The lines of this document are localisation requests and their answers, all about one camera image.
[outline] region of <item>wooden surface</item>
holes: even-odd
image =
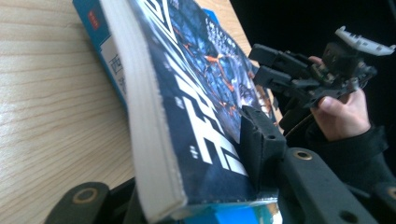
[[[228,0],[199,0],[248,52]],[[0,0],[0,223],[42,223],[71,188],[134,176],[126,113],[71,0]]]

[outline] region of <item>sleeve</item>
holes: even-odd
[[[383,156],[383,151],[388,148],[383,127],[372,127],[358,136],[328,142],[318,125],[313,123],[305,137],[310,149],[349,186],[371,193],[377,183],[395,182]]]

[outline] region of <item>book cover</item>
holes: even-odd
[[[191,0],[78,2],[128,105],[136,184],[148,221],[273,202],[253,189],[237,154],[242,105],[276,120],[266,90],[256,91],[251,80],[256,67],[233,39]]]

